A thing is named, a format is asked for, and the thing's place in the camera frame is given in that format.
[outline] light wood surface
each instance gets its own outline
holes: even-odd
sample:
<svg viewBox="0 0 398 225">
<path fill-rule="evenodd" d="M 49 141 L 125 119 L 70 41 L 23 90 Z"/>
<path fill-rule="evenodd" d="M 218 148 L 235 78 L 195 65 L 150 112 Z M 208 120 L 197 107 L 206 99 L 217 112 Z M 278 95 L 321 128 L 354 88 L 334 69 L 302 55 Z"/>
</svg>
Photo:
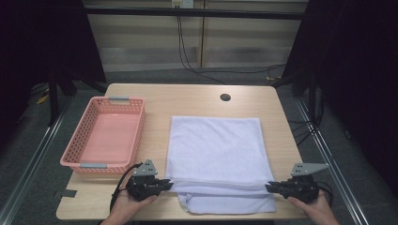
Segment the light wood surface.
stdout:
<svg viewBox="0 0 398 225">
<path fill-rule="evenodd" d="M 221 94 L 231 100 L 222 101 Z M 151 158 L 164 178 L 173 115 L 229 118 L 260 118 L 269 165 L 275 180 L 290 178 L 294 163 L 301 162 L 276 91 L 265 86 L 197 84 L 111 84 L 108 97 L 138 97 L 145 100 L 145 125 L 136 162 Z M 104 219 L 109 214 L 111 195 L 120 175 L 81 175 L 74 172 L 67 189 L 77 190 L 74 198 L 64 197 L 56 215 L 60 219 Z M 190 219 L 287 219 L 305 215 L 276 196 L 277 211 L 252 215 L 194 215 L 185 213 L 175 193 L 163 192 L 159 199 L 141 210 L 136 220 Z"/>
</svg>

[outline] person's right hand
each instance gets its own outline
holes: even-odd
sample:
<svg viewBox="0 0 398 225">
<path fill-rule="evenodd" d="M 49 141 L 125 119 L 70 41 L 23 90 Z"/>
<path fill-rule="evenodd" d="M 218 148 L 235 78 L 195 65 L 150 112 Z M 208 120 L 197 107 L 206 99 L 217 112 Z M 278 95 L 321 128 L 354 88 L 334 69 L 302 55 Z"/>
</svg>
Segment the person's right hand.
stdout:
<svg viewBox="0 0 398 225">
<path fill-rule="evenodd" d="M 296 207 L 302 209 L 304 213 L 317 225 L 339 224 L 333 212 L 331 212 L 325 192 L 322 190 L 319 191 L 318 198 L 310 204 L 306 204 L 294 197 L 288 197 L 287 200 Z"/>
</svg>

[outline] power outlet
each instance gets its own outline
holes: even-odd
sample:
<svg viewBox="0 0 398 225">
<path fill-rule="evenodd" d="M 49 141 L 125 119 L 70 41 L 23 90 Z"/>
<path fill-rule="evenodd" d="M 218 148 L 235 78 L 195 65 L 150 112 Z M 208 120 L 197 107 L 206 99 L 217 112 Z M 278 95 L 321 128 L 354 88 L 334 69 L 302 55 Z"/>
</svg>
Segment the power outlet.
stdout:
<svg viewBox="0 0 398 225">
<path fill-rule="evenodd" d="M 193 0 L 182 0 L 183 8 L 193 8 Z"/>
<path fill-rule="evenodd" d="M 183 0 L 172 0 L 172 8 L 182 8 Z"/>
</svg>

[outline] towel fold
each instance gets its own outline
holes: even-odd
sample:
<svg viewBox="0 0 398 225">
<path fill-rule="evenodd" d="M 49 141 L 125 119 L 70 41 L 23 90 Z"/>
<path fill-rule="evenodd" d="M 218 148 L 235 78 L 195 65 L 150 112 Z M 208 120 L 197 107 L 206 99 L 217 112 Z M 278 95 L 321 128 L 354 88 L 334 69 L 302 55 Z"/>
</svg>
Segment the towel fold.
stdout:
<svg viewBox="0 0 398 225">
<path fill-rule="evenodd" d="M 197 214 L 274 212 L 273 180 L 258 118 L 174 116 L 166 178 Z"/>
</svg>

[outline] person's left hand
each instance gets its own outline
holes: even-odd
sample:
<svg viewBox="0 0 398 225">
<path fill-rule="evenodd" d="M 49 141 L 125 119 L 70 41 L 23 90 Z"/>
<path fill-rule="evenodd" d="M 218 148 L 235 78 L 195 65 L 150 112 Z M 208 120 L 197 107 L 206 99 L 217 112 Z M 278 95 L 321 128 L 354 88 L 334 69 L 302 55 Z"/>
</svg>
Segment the person's left hand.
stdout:
<svg viewBox="0 0 398 225">
<path fill-rule="evenodd" d="M 132 220 L 134 215 L 141 208 L 152 204 L 158 199 L 158 196 L 149 196 L 145 200 L 140 202 L 134 200 L 129 193 L 124 189 L 119 192 L 117 199 L 115 201 L 114 207 L 112 208 L 111 214 L 101 223 L 105 224 L 125 224 Z"/>
</svg>

